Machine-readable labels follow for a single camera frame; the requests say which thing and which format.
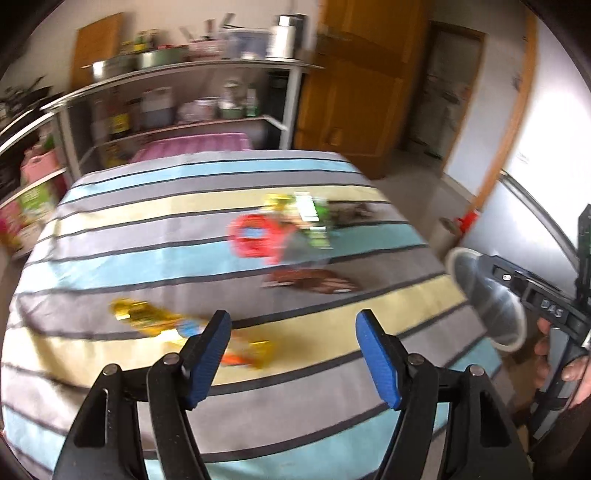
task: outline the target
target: blue gripper pad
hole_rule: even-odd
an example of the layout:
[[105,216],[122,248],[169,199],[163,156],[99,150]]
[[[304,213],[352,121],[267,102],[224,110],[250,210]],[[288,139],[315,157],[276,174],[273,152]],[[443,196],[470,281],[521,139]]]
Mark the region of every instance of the blue gripper pad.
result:
[[[217,322],[214,322],[214,320],[217,320],[216,316],[218,315],[222,315],[222,319],[217,329],[215,329]],[[199,342],[207,342],[207,345],[199,362],[190,373],[191,389],[186,397],[189,409],[195,408],[200,401],[207,397],[209,388],[212,386],[213,377],[230,341],[231,331],[232,319],[230,315],[225,310],[218,310],[199,337]]]
[[397,408],[402,400],[398,388],[398,373],[379,340],[378,332],[371,325],[370,315],[372,317],[374,315],[370,310],[362,310],[357,314],[355,321],[357,342],[380,398],[388,404],[388,407]]

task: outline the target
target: stainless steel pot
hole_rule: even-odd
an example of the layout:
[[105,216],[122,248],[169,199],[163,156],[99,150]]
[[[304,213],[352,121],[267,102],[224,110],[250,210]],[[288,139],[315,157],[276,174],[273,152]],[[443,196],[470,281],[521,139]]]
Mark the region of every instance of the stainless steel pot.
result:
[[124,73],[133,72],[137,68],[137,56],[134,54],[117,55],[109,60],[96,61],[92,65],[82,68],[92,69],[93,81],[95,83],[101,82]]
[[150,69],[152,67],[181,63],[187,59],[188,52],[187,47],[173,47],[140,53],[138,55],[138,68]]

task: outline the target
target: bottle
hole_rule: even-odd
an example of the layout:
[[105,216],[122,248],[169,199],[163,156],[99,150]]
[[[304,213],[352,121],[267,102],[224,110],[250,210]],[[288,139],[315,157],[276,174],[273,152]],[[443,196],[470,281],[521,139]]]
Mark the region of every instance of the bottle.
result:
[[111,138],[122,138],[129,134],[129,112],[125,103],[121,100],[121,94],[118,88],[113,90],[113,95],[109,99],[109,125],[111,128]]
[[255,86],[251,83],[246,91],[246,116],[258,116],[258,99]]

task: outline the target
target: candy wrapper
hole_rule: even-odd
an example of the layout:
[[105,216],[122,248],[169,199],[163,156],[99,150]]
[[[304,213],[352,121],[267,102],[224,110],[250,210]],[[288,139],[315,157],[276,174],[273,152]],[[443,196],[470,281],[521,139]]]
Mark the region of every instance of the candy wrapper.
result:
[[350,278],[324,268],[283,268],[271,272],[263,287],[295,287],[316,293],[349,293],[359,291]]
[[[117,299],[111,303],[111,312],[120,322],[131,325],[148,336],[179,346],[183,346],[189,337],[202,333],[207,325],[207,320],[159,309],[146,301]],[[252,365],[262,368],[269,361],[271,353],[270,342],[248,342],[240,334],[232,332],[222,356],[222,365]]]
[[326,200],[313,198],[308,192],[268,195],[263,212],[297,226],[307,235],[313,247],[330,248],[331,215]]

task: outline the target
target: plastic storage box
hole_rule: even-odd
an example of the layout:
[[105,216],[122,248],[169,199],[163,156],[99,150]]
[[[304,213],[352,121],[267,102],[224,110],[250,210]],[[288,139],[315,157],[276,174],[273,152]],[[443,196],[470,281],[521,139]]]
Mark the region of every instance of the plastic storage box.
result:
[[142,95],[142,127],[144,129],[169,127],[174,123],[174,98],[172,87],[148,90]]
[[267,29],[229,28],[224,30],[226,57],[229,59],[264,60],[270,33]]
[[186,153],[242,150],[251,150],[251,143],[244,133],[191,135],[151,142],[137,152],[130,163]]
[[59,169],[60,163],[57,159],[56,151],[50,150],[44,155],[31,157],[27,162],[23,162],[21,165],[21,175],[27,183],[33,183]]

